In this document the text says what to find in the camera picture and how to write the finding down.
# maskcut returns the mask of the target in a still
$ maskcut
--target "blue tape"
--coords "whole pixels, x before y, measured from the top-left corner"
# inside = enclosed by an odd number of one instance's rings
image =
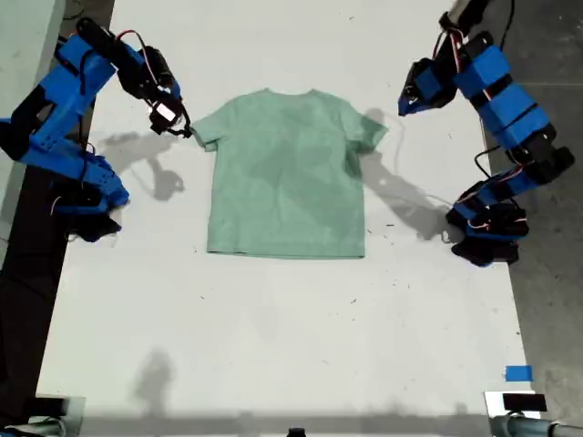
[[[506,366],[506,382],[532,382],[532,366]]]

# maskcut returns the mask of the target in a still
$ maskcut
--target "green t-shirt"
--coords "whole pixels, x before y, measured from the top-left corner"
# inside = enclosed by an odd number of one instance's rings
[[[358,154],[386,127],[312,90],[237,97],[192,129],[217,151],[208,252],[273,258],[361,258]]]

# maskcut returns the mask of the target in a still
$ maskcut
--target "white table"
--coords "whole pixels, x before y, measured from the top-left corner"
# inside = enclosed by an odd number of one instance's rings
[[[112,30],[163,52],[193,119],[266,86],[315,87],[391,133],[363,161],[366,259],[209,255],[214,156],[148,132],[110,82],[91,141],[131,203],[116,238],[69,246],[38,386],[86,398],[83,435],[488,435],[483,391],[528,388],[504,382],[525,362],[508,271],[456,258],[439,233],[445,201],[480,179],[479,120],[461,97],[396,115],[449,6],[117,1]],[[176,175],[186,189],[168,193]]]

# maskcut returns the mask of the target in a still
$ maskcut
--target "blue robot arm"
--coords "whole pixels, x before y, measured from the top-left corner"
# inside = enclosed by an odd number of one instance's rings
[[[458,0],[442,16],[445,43],[432,59],[413,65],[399,100],[404,117],[447,105],[459,89],[499,143],[496,148],[503,148],[515,164],[475,184],[447,214],[465,233],[453,252],[481,267],[518,260],[517,241],[529,229],[527,214],[513,197],[554,181],[575,162],[566,147],[553,146],[557,132],[545,111],[513,81],[492,36],[484,32],[462,43],[481,22],[488,3]]]
[[[89,241],[120,229],[108,213],[126,205],[129,194],[103,157],[66,135],[108,80],[117,72],[123,88],[150,106],[151,129],[159,135],[191,135],[180,86],[161,53],[143,41],[137,52],[122,36],[79,20],[77,34],[56,51],[58,65],[10,118],[0,119],[0,147],[11,159],[64,177],[53,185],[54,211],[68,215],[71,232]],[[185,127],[175,130],[182,118]]]

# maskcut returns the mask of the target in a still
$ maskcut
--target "shirt sleeve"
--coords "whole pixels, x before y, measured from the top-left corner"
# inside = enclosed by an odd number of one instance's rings
[[[389,130],[379,122],[360,114],[348,102],[342,105],[341,119],[346,137],[358,144],[357,151],[361,153],[372,152]]]
[[[234,122],[234,100],[190,125],[195,138],[207,152],[215,152],[221,140],[231,133]]]

